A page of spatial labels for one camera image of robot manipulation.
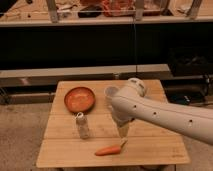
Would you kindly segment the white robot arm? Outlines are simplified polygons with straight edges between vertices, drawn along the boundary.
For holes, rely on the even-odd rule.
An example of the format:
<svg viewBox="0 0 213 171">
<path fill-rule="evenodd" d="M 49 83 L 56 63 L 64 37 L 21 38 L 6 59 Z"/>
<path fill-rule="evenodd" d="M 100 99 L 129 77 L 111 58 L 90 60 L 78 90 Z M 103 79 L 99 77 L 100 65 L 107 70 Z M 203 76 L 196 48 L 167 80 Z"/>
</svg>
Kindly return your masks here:
<svg viewBox="0 0 213 171">
<path fill-rule="evenodd" d="M 115 93 L 110 105 L 118 127 L 134 118 L 213 145 L 213 109 L 155 101 L 146 94 L 138 78 L 128 79 Z"/>
</svg>

